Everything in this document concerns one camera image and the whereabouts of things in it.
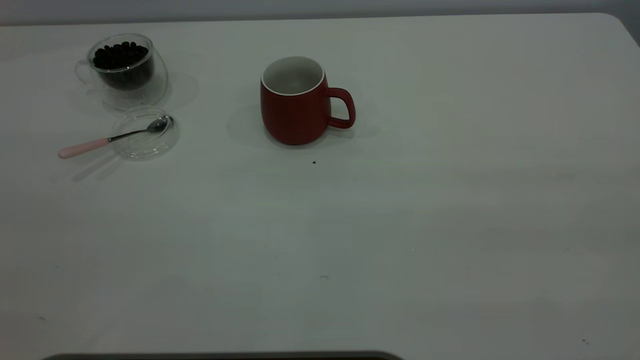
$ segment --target double-walled glass cup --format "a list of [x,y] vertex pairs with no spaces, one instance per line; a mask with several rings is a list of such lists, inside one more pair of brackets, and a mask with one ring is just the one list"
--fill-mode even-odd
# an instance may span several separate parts
[[[138,62],[119,69],[100,69],[93,59],[99,49],[124,42],[146,47],[148,53]],[[149,38],[139,34],[120,34],[95,44],[86,59],[76,65],[76,75],[84,84],[94,87],[107,104],[121,110],[153,105],[166,92],[168,76],[164,61]]]

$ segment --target mug handle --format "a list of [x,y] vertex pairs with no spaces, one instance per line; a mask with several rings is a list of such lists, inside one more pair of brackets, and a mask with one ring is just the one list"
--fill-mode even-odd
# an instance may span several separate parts
[[342,120],[336,117],[329,119],[329,125],[333,127],[339,127],[341,129],[349,129],[356,122],[356,106],[353,104],[351,94],[345,89],[341,88],[329,88],[326,91],[328,97],[336,97],[347,105],[347,111],[349,112],[349,120]]
[[80,81],[82,81],[83,84],[85,84],[86,86],[93,87],[93,81],[91,81],[91,74],[89,74],[89,71],[91,71],[91,69],[89,69],[88,61],[80,60],[76,64],[76,68],[74,70],[76,71],[77,78]]

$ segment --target coffee beans in cup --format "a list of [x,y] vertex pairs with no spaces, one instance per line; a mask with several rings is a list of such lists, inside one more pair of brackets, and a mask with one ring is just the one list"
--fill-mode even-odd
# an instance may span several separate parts
[[146,85],[153,75],[153,56],[139,63],[148,53],[149,49],[135,42],[105,45],[104,48],[96,50],[93,66],[102,70],[112,70],[99,72],[108,86],[118,90],[135,90]]

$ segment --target gray wall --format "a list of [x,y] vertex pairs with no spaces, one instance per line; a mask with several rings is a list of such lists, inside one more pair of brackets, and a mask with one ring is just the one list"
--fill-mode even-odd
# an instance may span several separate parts
[[640,38],[639,0],[0,0],[0,24],[607,12]]

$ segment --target table surface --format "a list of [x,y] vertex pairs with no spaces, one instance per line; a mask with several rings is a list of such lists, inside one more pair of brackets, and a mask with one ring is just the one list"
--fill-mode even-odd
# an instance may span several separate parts
[[[60,160],[118,115],[74,65],[122,32],[163,56],[181,138]],[[2,358],[640,356],[640,51],[613,17],[5,27],[0,49]],[[265,133],[260,74],[290,54],[351,92],[352,129]]]

